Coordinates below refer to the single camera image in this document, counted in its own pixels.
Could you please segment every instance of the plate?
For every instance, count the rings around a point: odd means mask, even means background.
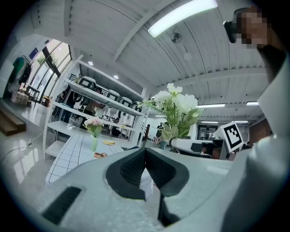
[[[107,145],[114,145],[116,142],[109,140],[109,141],[103,141],[103,143]]]

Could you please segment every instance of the white wooden ceiling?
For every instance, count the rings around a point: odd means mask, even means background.
[[[93,61],[111,76],[118,74],[120,82],[137,92],[147,88],[155,94],[176,82],[199,104],[237,104],[230,110],[206,110],[207,118],[255,121],[261,110],[243,103],[256,101],[267,87],[265,64],[255,49],[229,43],[222,24],[232,19],[235,9],[249,4],[216,1],[217,9],[189,17],[157,38],[147,29],[189,0],[41,0],[31,15],[37,34],[77,48],[83,61]],[[173,30],[182,35],[182,43],[171,42]],[[190,61],[184,59],[185,50],[192,55]]]

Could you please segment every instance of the white flower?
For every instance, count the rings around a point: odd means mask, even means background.
[[[182,92],[182,87],[174,87],[173,83],[169,83],[167,85],[167,88],[168,88],[169,92],[171,92],[173,94],[178,94],[178,93]]]
[[[197,99],[195,99],[194,95],[188,95],[185,96],[182,94],[177,95],[173,99],[174,104],[176,105],[177,109],[184,113],[188,114],[190,110],[193,110],[198,105]]]
[[[85,122],[84,122],[85,126],[87,126],[91,123],[92,123],[92,118],[89,118],[89,119],[85,120]]]
[[[102,122],[99,117],[93,117],[89,118],[84,122],[84,125],[87,126],[89,124],[92,124],[94,126],[102,125]]]
[[[164,102],[157,102],[156,103],[156,108],[161,110],[163,108],[163,104],[164,104]]]
[[[155,95],[154,101],[155,102],[164,102],[166,100],[169,100],[171,98],[170,92],[167,91],[160,91]]]

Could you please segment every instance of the desk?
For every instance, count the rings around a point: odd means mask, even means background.
[[[124,151],[118,145],[106,145],[104,138],[98,138],[98,146],[95,152],[113,155]],[[92,137],[80,134],[71,136],[57,155],[51,166],[45,182],[50,184],[62,177],[78,165],[95,160],[94,153],[90,151]],[[153,193],[153,180],[145,169],[140,180],[140,189],[145,191],[146,199]]]

